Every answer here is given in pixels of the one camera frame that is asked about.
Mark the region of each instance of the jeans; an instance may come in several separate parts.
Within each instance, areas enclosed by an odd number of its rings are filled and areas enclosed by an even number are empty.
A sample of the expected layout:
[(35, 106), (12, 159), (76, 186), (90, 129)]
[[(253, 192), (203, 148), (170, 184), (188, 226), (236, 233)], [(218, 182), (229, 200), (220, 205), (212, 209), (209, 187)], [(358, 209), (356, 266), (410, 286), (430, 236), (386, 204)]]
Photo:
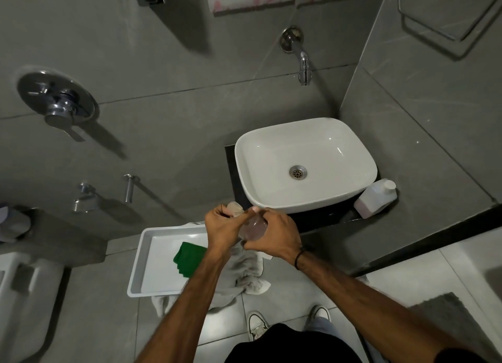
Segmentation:
[(312, 319), (308, 324), (305, 325), (303, 331), (323, 332), (325, 334), (333, 335), (337, 338), (342, 339), (338, 331), (336, 331), (335, 326), (333, 326), (329, 319), (322, 317)]

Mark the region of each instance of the towel rack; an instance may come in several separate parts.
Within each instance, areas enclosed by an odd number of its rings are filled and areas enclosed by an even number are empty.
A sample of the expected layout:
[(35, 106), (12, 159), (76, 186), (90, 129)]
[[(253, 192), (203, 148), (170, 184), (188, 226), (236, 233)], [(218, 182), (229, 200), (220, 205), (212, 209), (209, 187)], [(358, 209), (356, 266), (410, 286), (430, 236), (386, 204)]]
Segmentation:
[(401, 7), (401, 0), (398, 0), (398, 11), (399, 11), (399, 14), (401, 14), (403, 17), (408, 18), (409, 20), (412, 20), (413, 22), (417, 22), (419, 25), (429, 29), (430, 31), (435, 32), (436, 34), (439, 34), (439, 35), (445, 37), (449, 41), (461, 42), (465, 38), (467, 38), (467, 36), (472, 32), (472, 30), (474, 30), (474, 28), (477, 26), (477, 24), (479, 24), (481, 22), (481, 19), (483, 19), (484, 16), (488, 13), (488, 11), (490, 11), (490, 9), (493, 7), (493, 5), (495, 5), (495, 2), (497, 2), (497, 0), (492, 0), (490, 2), (490, 4), (483, 10), (483, 12), (481, 12), (481, 14), (474, 20), (474, 22), (467, 28), (467, 30), (461, 36), (455, 36), (455, 35), (452, 35), (452, 34), (446, 32), (446, 31), (443, 31), (441, 29), (437, 29), (434, 26), (432, 26), (430, 24), (426, 24), (423, 21), (421, 21), (420, 19), (413, 17), (410, 14), (405, 13)]

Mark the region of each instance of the hand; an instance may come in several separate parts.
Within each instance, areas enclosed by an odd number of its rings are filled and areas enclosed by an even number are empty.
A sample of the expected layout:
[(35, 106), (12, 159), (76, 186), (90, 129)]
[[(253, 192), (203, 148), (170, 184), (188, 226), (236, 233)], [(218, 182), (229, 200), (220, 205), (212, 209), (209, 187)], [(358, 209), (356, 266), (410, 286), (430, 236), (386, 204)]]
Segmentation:
[(294, 264), (302, 247), (295, 222), (288, 215), (271, 208), (264, 210), (263, 217), (269, 224), (267, 231), (258, 240), (246, 241), (244, 249), (265, 252)]
[(251, 207), (234, 218), (232, 217), (233, 213), (224, 204), (220, 204), (208, 212), (204, 218), (206, 221), (208, 251), (215, 252), (220, 257), (229, 257), (230, 248), (237, 242), (239, 229), (259, 210), (258, 207)]

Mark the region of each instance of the black countertop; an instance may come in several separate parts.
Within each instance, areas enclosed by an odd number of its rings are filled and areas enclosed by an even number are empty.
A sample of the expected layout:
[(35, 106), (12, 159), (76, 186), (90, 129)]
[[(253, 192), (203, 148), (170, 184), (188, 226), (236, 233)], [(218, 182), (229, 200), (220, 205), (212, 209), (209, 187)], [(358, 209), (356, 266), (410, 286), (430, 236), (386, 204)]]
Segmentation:
[[(248, 200), (242, 188), (241, 179), (237, 171), (237, 163), (235, 162), (234, 150), (235, 145), (225, 146), (226, 161), (229, 165), (233, 194), (238, 204), (243, 208), (249, 208), (252, 206), (252, 203)], [(357, 213), (353, 206), (356, 199), (357, 196), (330, 206), (297, 212), (289, 214), (289, 216), (295, 221), (300, 233), (348, 221), (362, 220), (360, 214)]]

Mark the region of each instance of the black shirt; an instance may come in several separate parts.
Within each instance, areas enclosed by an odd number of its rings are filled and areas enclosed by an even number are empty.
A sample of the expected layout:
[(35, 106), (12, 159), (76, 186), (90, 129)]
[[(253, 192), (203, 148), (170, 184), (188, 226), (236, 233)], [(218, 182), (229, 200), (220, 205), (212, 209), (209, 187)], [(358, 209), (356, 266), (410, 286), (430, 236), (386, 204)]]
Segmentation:
[[(268, 361), (361, 363), (359, 356), (341, 339), (318, 331), (295, 331), (282, 323), (273, 325), (254, 342), (239, 343), (225, 363)], [(434, 360), (435, 363), (452, 361), (486, 363), (478, 355), (456, 348), (443, 350)]]

